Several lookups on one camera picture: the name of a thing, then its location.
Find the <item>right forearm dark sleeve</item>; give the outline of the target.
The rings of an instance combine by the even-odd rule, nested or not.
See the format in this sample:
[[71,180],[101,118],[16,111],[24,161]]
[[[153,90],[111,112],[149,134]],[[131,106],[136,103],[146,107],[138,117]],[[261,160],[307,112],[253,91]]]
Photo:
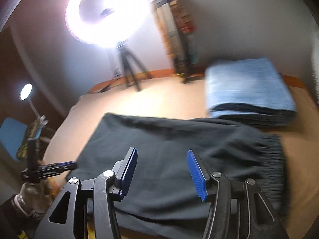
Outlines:
[[33,238],[32,218],[15,206],[14,197],[1,204],[1,238]]

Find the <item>left gloved hand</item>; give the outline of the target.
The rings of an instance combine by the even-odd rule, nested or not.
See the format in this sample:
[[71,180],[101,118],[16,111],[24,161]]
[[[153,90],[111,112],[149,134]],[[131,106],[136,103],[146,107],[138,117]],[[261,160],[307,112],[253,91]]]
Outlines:
[[51,189],[52,186],[48,179],[42,179],[39,183],[25,182],[15,196],[15,202],[27,216],[34,212],[45,214],[53,202]]

